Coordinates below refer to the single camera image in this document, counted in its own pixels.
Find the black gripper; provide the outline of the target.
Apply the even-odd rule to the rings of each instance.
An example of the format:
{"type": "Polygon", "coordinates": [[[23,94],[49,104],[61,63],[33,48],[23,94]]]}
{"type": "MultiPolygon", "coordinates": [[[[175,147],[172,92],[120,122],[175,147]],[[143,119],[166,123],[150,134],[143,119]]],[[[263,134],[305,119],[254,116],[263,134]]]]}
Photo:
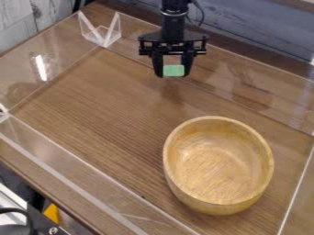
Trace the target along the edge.
{"type": "Polygon", "coordinates": [[[182,55],[184,76],[188,76],[195,54],[206,53],[208,37],[186,28],[187,13],[160,12],[162,27],[138,37],[139,54],[152,57],[158,77],[163,76],[163,55],[182,55]]]}

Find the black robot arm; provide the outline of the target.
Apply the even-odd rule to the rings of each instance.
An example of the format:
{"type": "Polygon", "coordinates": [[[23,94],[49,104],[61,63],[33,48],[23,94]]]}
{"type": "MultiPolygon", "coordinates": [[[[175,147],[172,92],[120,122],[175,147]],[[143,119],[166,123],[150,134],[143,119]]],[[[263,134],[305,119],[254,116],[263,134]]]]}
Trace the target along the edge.
{"type": "Polygon", "coordinates": [[[194,59],[207,52],[208,36],[200,32],[190,31],[186,26],[190,4],[202,11],[198,0],[162,0],[159,9],[162,27],[158,31],[138,37],[139,54],[151,58],[158,77],[171,76],[168,70],[172,65],[164,64],[164,56],[180,56],[176,76],[186,77],[190,74],[194,59]]]}

